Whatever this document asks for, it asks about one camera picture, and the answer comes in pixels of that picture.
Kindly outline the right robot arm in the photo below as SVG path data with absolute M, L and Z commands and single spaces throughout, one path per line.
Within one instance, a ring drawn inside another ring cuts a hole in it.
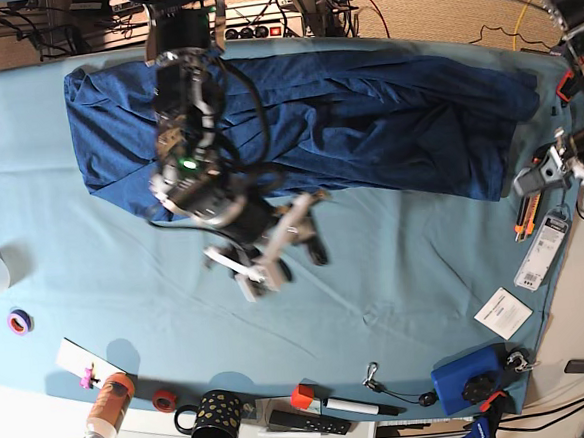
M 268 261 L 280 259 L 287 243 L 303 244 L 313 264 L 328 262 L 310 206 L 275 208 L 264 198 L 284 180 L 283 171 L 265 162 L 271 129 L 253 81 L 223 60 L 225 0 L 129 0 L 148 16 L 145 59 L 157 73 L 156 172 L 150 188 L 162 206 L 194 220 L 194 228 L 226 239 L 223 255 L 253 267 L 259 243 L 274 248 Z M 259 157 L 247 163 L 222 134 L 229 80 L 247 89 L 256 109 Z

